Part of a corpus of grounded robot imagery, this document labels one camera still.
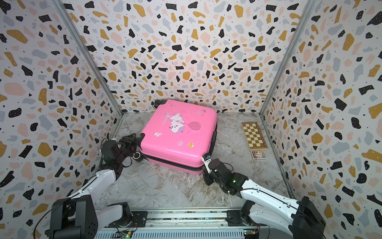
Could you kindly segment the small playing card box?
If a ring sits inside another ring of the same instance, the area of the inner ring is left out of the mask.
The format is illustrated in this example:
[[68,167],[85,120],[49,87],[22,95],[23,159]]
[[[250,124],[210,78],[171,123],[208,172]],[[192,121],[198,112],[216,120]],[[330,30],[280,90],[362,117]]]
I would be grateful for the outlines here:
[[261,150],[261,151],[251,151],[251,155],[253,160],[263,160],[267,158],[266,152]]

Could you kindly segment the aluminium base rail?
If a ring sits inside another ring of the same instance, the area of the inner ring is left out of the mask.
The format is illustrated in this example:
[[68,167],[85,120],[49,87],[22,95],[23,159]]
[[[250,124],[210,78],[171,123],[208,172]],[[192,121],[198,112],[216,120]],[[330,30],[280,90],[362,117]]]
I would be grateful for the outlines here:
[[290,239],[276,226],[240,222],[237,207],[132,208],[133,221],[96,231],[94,239]]

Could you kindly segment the pink hard-shell suitcase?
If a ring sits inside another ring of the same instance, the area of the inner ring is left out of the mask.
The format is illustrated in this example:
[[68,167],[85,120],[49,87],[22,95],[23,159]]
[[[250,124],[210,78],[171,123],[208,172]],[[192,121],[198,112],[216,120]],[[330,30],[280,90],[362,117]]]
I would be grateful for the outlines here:
[[203,172],[217,135],[214,109],[175,100],[156,100],[154,114],[135,140],[148,161],[193,175]]

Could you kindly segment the wooden chessboard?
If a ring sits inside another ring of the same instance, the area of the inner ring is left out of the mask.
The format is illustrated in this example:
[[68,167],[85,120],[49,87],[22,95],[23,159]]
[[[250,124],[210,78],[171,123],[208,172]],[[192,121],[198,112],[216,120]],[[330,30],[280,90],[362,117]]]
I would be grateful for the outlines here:
[[261,151],[268,149],[257,122],[243,122],[242,128],[250,151]]

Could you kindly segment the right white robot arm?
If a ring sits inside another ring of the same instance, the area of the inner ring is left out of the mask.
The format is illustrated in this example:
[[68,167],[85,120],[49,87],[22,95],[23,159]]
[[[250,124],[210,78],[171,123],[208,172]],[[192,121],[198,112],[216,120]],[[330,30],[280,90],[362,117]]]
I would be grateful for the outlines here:
[[247,176],[232,172],[218,158],[201,157],[206,185],[217,183],[226,194],[245,199],[240,218],[246,225],[264,224],[295,239],[324,239],[326,222],[307,197],[296,200],[274,193]]

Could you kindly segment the right aluminium corner post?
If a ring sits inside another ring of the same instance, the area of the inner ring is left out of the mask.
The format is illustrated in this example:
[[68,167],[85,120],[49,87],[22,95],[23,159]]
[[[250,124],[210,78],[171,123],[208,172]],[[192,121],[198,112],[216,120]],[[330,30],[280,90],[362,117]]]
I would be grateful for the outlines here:
[[286,70],[286,67],[288,65],[289,60],[292,58],[294,50],[295,50],[295,48],[298,44],[298,41],[302,35],[302,32],[305,28],[305,25],[308,21],[308,18],[310,17],[310,15],[314,9],[314,6],[315,6],[314,0],[307,1],[306,5],[303,9],[301,19],[299,20],[298,25],[296,26],[295,33],[291,38],[290,44],[289,44],[289,46],[286,50],[286,53],[285,53],[285,55],[281,61],[281,64],[280,64],[280,67],[276,73],[275,79],[269,88],[269,92],[268,92],[266,99],[263,103],[263,106],[259,112],[260,116],[263,116],[265,114],[267,107],[269,106],[269,104],[272,100],[272,96],[276,92],[276,87],[278,86],[278,84],[281,81],[281,78],[284,74],[284,71]]

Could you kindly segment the aluminium corner post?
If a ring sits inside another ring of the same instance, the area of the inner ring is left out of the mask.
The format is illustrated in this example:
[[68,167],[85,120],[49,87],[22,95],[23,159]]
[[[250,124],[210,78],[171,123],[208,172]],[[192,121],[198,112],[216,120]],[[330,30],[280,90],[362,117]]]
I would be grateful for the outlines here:
[[298,41],[302,35],[302,32],[305,28],[305,25],[308,21],[308,18],[310,17],[310,15],[314,9],[314,6],[315,6],[314,0],[307,1],[306,5],[303,9],[301,19],[299,20],[298,25],[296,26],[295,33],[291,38],[290,44],[289,44],[289,46],[286,50],[286,53],[285,53],[285,55],[281,61],[281,64],[280,64],[280,67],[276,73],[275,79],[269,88],[269,92],[268,92],[266,99],[263,103],[263,106],[259,112],[260,116],[263,116],[265,114],[267,107],[269,106],[269,104],[272,100],[272,96],[276,92],[276,87],[278,86],[278,84],[281,81],[281,78],[284,74],[284,71],[286,70],[286,67],[288,65],[289,60],[292,58],[294,50],[295,50],[295,48],[298,44]]
[[110,88],[108,87],[106,81],[103,78],[103,75],[101,74],[101,72],[98,69],[96,63],[94,62],[92,56],[90,55],[86,44],[82,41],[80,33],[76,29],[73,21],[70,18],[70,15],[67,13],[67,11],[64,7],[64,4],[62,3],[62,1],[51,1],[51,2],[52,2],[52,6],[56,10],[59,17],[61,18],[65,27],[67,28],[67,30],[71,34],[73,41],[76,43],[80,53],[84,57],[89,68],[95,74],[95,76],[96,76],[98,82],[100,83],[100,86],[102,87],[105,95],[109,99],[110,104],[113,106],[114,110],[116,111],[116,113],[118,114],[119,117],[123,116],[122,110],[119,108],[116,99],[114,98]]

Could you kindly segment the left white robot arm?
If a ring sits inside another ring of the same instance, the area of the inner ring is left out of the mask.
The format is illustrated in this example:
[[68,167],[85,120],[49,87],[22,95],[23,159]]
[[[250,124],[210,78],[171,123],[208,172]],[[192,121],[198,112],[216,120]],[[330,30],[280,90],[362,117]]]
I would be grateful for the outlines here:
[[127,157],[138,162],[143,160],[137,150],[139,144],[139,138],[133,133],[120,140],[109,139],[101,145],[97,173],[73,195],[52,205],[50,228],[45,232],[50,239],[93,239],[107,226],[114,227],[121,239],[132,236],[140,225],[127,202],[114,203],[101,210],[95,208],[95,202],[127,168],[123,164]]

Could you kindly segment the left aluminium corner post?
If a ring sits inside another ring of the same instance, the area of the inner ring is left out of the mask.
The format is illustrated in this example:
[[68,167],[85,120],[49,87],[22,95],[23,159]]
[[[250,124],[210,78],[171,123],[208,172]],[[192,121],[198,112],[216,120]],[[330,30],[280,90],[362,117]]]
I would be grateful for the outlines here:
[[61,18],[65,27],[67,28],[67,30],[71,34],[73,41],[76,43],[80,53],[84,57],[89,68],[95,74],[95,76],[96,76],[98,82],[100,83],[100,86],[102,87],[105,95],[109,99],[110,104],[113,106],[114,110],[116,111],[116,113],[118,114],[119,117],[123,116],[122,110],[119,108],[116,99],[114,98],[110,88],[108,87],[106,81],[103,78],[103,75],[101,74],[101,72],[98,69],[96,63],[94,62],[92,56],[90,55],[86,44],[82,41],[80,33],[76,29],[73,21],[70,18],[70,15],[67,13],[67,11],[64,7],[64,4],[62,3],[62,1],[51,1],[51,2],[52,2],[52,6],[56,10],[59,17]]

